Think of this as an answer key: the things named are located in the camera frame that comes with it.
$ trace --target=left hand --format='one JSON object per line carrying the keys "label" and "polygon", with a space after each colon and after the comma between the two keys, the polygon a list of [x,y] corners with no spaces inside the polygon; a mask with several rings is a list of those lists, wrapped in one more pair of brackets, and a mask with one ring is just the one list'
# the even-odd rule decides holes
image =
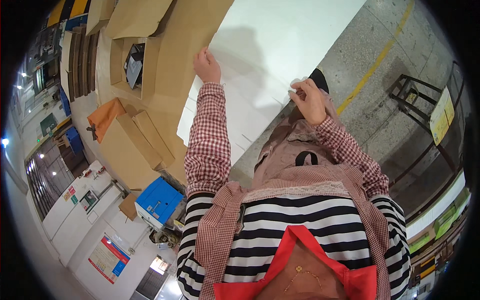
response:
{"label": "left hand", "polygon": [[220,66],[208,47],[203,47],[200,52],[194,55],[193,69],[204,83],[220,83]]}

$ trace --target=checkered sleeve cover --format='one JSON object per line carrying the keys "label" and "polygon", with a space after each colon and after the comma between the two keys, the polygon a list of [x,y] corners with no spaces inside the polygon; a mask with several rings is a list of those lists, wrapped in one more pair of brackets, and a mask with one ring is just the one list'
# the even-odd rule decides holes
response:
{"label": "checkered sleeve cover", "polygon": [[330,149],[337,163],[348,163],[363,173],[363,187],[368,199],[388,195],[388,177],[378,163],[361,150],[353,136],[340,130],[328,116],[315,130],[319,141]]}
{"label": "checkered sleeve cover", "polygon": [[185,155],[186,194],[216,193],[230,173],[225,93],[216,83],[205,83],[198,93],[197,114]]}

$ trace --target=person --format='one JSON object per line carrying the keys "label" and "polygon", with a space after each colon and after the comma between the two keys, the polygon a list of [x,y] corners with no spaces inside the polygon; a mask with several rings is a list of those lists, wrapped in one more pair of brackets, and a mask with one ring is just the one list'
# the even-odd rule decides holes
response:
{"label": "person", "polygon": [[400,298],[410,277],[403,210],[389,197],[380,166],[342,128],[323,74],[292,84],[297,106],[272,132],[245,189],[228,182],[220,67],[207,48],[193,66],[204,85],[185,156],[177,270],[183,295]]}

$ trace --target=white sheet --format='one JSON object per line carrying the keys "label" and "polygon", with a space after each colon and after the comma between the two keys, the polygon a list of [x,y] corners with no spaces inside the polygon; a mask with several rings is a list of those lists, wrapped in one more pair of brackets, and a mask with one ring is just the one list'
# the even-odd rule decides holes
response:
{"label": "white sheet", "polygon": [[[309,76],[365,0],[235,0],[209,49],[222,70],[232,165],[288,103],[295,79]],[[177,135],[188,145],[196,77]]]}

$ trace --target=blue machine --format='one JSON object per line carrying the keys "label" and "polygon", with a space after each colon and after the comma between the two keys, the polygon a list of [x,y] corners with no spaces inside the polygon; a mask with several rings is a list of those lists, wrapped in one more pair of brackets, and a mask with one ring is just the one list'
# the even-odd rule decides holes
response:
{"label": "blue machine", "polygon": [[135,201],[135,207],[137,214],[159,231],[182,198],[182,194],[159,177],[140,194]]}

